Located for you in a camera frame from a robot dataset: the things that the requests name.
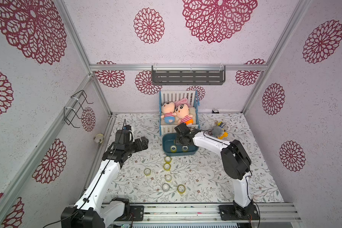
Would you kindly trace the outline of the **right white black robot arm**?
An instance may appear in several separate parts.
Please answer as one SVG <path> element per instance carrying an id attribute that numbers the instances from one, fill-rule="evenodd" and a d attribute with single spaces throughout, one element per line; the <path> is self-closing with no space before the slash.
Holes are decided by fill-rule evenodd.
<path id="1" fill-rule="evenodd" d="M 200 129 L 188 127 L 181 123 L 175 127 L 175 144 L 181 146 L 197 146 L 219 154 L 225 173 L 232 179 L 234 200 L 232 206 L 220 207 L 223 220 L 260 221 L 260 210 L 249 196 L 249 181 L 252 176 L 252 161 L 238 140 L 231 142 L 209 136 Z"/>

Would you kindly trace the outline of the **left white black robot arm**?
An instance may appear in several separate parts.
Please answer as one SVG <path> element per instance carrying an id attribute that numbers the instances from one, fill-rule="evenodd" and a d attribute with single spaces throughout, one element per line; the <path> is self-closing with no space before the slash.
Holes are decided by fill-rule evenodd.
<path id="1" fill-rule="evenodd" d="M 128 199 L 115 197 L 107 206 L 103 201 L 109 185 L 133 153 L 148 149 L 146 137 L 136 139 L 132 127 L 123 122 L 116 139 L 105 151 L 90 185 L 74 206 L 66 207 L 58 221 L 63 228 L 107 228 L 116 220 L 132 220 Z"/>

